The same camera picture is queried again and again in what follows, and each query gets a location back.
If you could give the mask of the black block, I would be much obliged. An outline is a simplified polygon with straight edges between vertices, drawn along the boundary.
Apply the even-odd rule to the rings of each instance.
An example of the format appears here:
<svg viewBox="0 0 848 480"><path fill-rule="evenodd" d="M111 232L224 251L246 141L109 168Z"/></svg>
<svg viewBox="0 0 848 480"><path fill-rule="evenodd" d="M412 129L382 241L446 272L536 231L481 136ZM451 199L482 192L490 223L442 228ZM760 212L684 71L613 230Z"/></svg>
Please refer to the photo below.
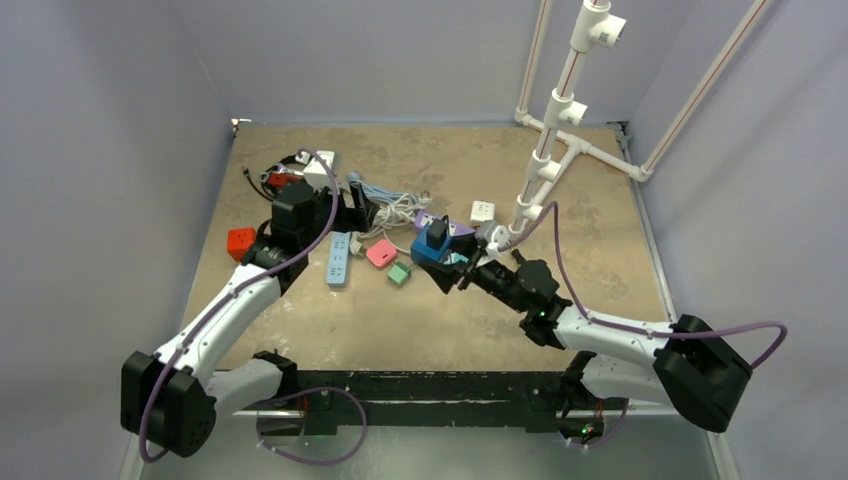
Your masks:
<svg viewBox="0 0 848 480"><path fill-rule="evenodd" d="M425 243L430 249L440 250L449 237L449 223L443 219L436 219L428 225Z"/></svg>

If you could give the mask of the blue block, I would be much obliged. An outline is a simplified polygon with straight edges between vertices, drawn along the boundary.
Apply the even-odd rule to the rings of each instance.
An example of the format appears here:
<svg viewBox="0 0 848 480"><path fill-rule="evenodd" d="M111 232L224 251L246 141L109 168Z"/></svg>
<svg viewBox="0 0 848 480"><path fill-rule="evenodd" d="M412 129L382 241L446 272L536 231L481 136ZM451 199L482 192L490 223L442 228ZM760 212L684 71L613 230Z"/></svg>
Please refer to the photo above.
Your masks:
<svg viewBox="0 0 848 480"><path fill-rule="evenodd" d="M427 243L429 230L422 229L410 247L410 256L415 264L422 262L443 263L448 257L448 249L453 242L453 237L446 235L437 247L430 247Z"/></svg>

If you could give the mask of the white cube power socket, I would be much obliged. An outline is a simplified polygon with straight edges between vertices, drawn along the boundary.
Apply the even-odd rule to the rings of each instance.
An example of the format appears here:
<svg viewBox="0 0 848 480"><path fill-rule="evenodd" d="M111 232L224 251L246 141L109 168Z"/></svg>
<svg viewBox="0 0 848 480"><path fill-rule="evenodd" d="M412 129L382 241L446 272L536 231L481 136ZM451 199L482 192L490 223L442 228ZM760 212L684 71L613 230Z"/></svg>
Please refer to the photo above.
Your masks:
<svg viewBox="0 0 848 480"><path fill-rule="evenodd" d="M475 200L472 202L469 221L472 225L482 225L496 218L496 205L492 202Z"/></svg>

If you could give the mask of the green block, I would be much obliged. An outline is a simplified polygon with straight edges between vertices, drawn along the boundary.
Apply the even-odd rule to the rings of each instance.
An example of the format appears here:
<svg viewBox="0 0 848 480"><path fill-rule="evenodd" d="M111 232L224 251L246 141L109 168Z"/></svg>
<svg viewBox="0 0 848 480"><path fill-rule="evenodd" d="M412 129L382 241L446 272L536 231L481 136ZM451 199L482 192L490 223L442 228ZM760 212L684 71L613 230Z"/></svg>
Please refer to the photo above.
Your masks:
<svg viewBox="0 0 848 480"><path fill-rule="evenodd" d="M411 268L400 262L395 262L391 268L388 270L387 278L389 281L397 286L402 287L405 285L411 277Z"/></svg>

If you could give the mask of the red cube socket adapter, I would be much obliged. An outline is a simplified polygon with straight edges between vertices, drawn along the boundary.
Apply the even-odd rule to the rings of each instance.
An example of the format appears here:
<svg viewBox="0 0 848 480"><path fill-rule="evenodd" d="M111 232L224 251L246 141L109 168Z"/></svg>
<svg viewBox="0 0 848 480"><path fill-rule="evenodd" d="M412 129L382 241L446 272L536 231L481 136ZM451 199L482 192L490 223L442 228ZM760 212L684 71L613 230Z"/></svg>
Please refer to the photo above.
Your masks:
<svg viewBox="0 0 848 480"><path fill-rule="evenodd" d="M226 252L235 261L240 262L253 245L257 231L253 227L231 229L227 233Z"/></svg>

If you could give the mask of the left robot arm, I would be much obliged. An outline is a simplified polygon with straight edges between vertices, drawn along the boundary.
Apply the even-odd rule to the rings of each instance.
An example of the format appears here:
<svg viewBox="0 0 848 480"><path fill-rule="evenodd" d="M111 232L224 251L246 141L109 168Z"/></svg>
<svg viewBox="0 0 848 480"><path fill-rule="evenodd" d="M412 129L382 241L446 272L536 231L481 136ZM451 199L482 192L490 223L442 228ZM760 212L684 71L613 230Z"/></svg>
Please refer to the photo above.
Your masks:
<svg viewBox="0 0 848 480"><path fill-rule="evenodd" d="M202 312L152 354L132 353L121 368L120 425L148 445L187 458L207 441L219 418L266 401L292 405L301 390L294 361L261 351L244 365L218 366L243 333L280 299L309 264L308 255L331 232L366 232L378 210L362 186L346 193L306 181L284 186L272 213L230 279Z"/></svg>

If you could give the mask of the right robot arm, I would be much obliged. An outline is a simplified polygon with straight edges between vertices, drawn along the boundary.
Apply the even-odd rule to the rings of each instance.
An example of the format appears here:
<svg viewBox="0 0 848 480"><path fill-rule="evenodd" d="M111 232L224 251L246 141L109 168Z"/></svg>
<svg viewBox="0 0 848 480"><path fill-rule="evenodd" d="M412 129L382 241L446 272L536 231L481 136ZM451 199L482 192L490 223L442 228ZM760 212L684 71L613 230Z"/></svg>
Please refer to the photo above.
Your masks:
<svg viewBox="0 0 848 480"><path fill-rule="evenodd" d="M411 258L443 293L470 285L522 314L520 328L539 346L575 356L558 388L564 410L607 399L670 406L692 424L725 432L752 377L752 366L702 319L651 323L588 310L559 295L540 259L515 257L516 269L488 259L473 235L423 233Z"/></svg>

